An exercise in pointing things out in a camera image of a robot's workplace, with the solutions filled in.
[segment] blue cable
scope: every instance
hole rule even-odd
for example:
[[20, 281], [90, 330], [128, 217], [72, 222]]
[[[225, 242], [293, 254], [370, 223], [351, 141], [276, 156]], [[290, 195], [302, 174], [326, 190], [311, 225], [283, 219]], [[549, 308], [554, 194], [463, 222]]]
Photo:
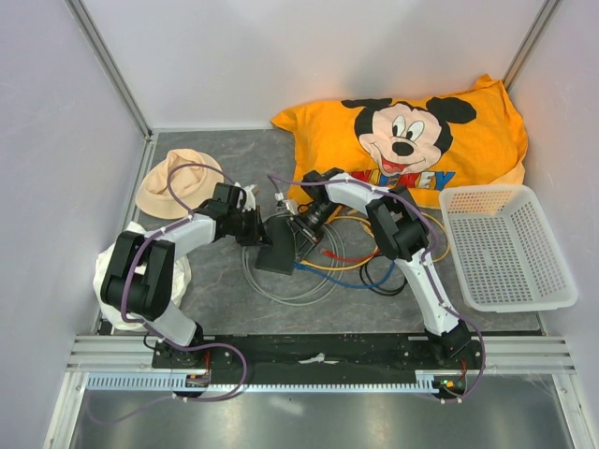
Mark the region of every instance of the blue cable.
[[354, 288], [356, 290], [367, 290], [369, 288], [378, 287], [380, 285], [383, 285], [385, 282], [387, 282], [389, 280], [389, 277], [391, 276], [391, 273], [393, 272], [393, 269], [395, 268], [395, 263], [391, 262], [391, 265], [389, 265], [389, 269], [387, 270], [387, 274], [383, 277], [383, 279], [381, 279], [379, 282], [373, 283], [371, 285], [355, 285], [353, 283], [345, 283], [345, 282], [337, 281], [335, 278], [330, 277], [324, 271], [321, 271], [316, 268], [308, 267], [307, 265], [298, 264], [297, 262], [296, 262], [296, 268], [303, 269], [305, 271], [310, 271], [311, 273], [315, 273], [318, 276], [322, 276], [323, 278], [325, 278], [328, 281], [331, 281], [333, 283], [336, 283], [337, 285], [340, 285], [341, 287]]

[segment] white cloth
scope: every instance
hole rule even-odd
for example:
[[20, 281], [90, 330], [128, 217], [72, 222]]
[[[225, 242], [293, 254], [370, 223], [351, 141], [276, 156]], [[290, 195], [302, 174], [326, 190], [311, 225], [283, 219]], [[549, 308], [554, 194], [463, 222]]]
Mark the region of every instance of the white cloth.
[[[141, 225], [135, 222], [129, 223], [126, 230], [138, 232], [140, 234], [145, 234], [146, 232]], [[110, 306], [109, 304], [102, 302], [100, 297], [100, 289], [102, 288], [102, 282], [106, 276], [106, 270], [108, 269], [109, 261], [112, 257], [112, 251], [114, 251], [114, 243], [112, 243], [104, 253], [100, 253], [95, 260], [94, 291], [95, 297], [100, 303], [100, 309], [104, 316], [112, 323], [112, 325], [119, 330], [145, 330], [141, 324], [125, 323], [121, 318], [121, 311]], [[143, 270], [145, 270], [145, 268], [139, 267], [136, 269], [136, 272], [142, 273]], [[170, 301], [175, 304], [175, 306], [179, 307], [181, 305], [181, 299], [183, 298], [185, 290], [187, 289], [187, 284], [189, 284], [190, 281], [191, 267], [189, 266], [189, 260], [187, 260], [187, 256], [184, 256], [175, 262], [175, 267], [172, 274], [172, 293], [170, 296]]]

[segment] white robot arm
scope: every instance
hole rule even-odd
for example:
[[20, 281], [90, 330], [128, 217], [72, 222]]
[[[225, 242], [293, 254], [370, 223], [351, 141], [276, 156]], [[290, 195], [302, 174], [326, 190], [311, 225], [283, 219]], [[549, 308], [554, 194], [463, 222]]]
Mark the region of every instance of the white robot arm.
[[[426, 228], [410, 210], [376, 192], [388, 189], [377, 187], [374, 191], [340, 170], [324, 175], [312, 172], [304, 180], [318, 184], [305, 188], [314, 202], [304, 215], [292, 216], [290, 223], [315, 245], [319, 241], [317, 231], [340, 205], [367, 215], [381, 252], [394, 260], [412, 288], [429, 340], [441, 347], [445, 356], [465, 346], [470, 341], [466, 324], [457, 318], [431, 255], [426, 252]], [[390, 192], [410, 201], [411, 209], [416, 207], [407, 189], [398, 187]], [[246, 246], [278, 244], [267, 235], [251, 190], [218, 184], [213, 198], [202, 204], [193, 217], [176, 229], [165, 230], [148, 245], [142, 259], [146, 272], [134, 276], [128, 292], [129, 316], [142, 317], [152, 329], [181, 346], [201, 342], [201, 326], [170, 303], [172, 267], [178, 258], [226, 235]], [[133, 254], [148, 237], [125, 231], [117, 239], [101, 291], [105, 303], [121, 308], [124, 278], [131, 269]]]

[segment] gray cable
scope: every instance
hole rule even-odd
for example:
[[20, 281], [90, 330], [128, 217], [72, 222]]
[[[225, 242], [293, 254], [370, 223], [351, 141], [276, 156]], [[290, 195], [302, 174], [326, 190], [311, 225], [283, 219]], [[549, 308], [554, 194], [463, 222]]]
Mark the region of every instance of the gray cable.
[[[339, 233], [335, 229], [333, 229], [332, 226], [329, 226], [328, 224], [325, 224], [325, 226], [323, 226], [323, 230], [325, 232], [325, 236], [327, 236], [327, 238], [329, 238], [329, 240], [330, 240], [330, 246], [331, 246], [332, 251], [336, 254], [341, 254], [342, 258], [345, 257], [345, 245], [343, 245], [343, 240], [342, 240], [341, 236], [339, 235]], [[291, 307], [311, 306], [313, 304], [316, 304], [316, 303], [322, 301], [326, 297], [328, 297], [337, 287], [337, 284], [333, 284], [330, 287], [330, 289], [321, 297], [318, 297], [317, 299], [314, 299], [312, 301], [297, 303], [294, 301], [297, 301], [299, 299], [305, 299], [307, 297], [311, 297], [311, 296], [315, 295], [316, 293], [320, 292], [327, 285], [328, 281], [326, 279], [323, 279], [317, 286], [311, 288], [307, 292], [302, 293], [300, 295], [295, 295], [293, 297], [283, 297], [281, 295], [276, 295], [274, 293], [267, 292], [258, 284], [258, 282], [256, 281], [256, 278], [254, 277], [254, 274], [252, 273], [252, 269], [250, 267], [249, 253], [248, 253], [247, 247], [243, 247], [241, 249], [241, 264], [243, 267], [243, 275], [245, 276], [246, 281], [250, 284], [250, 286], [252, 287], [253, 290], [258, 292], [263, 297], [267, 297], [268, 299], [278, 302], [279, 304], [284, 304], [286, 306], [291, 306]], [[340, 264], [341, 263], [338, 260], [333, 259], [332, 263], [331, 263], [331, 267], [336, 268]], [[337, 280], [339, 281], [343, 276], [342, 271], [328, 271], [328, 275], [330, 275], [330, 276], [334, 276], [336, 273], [339, 274], [339, 276], [337, 277]]]

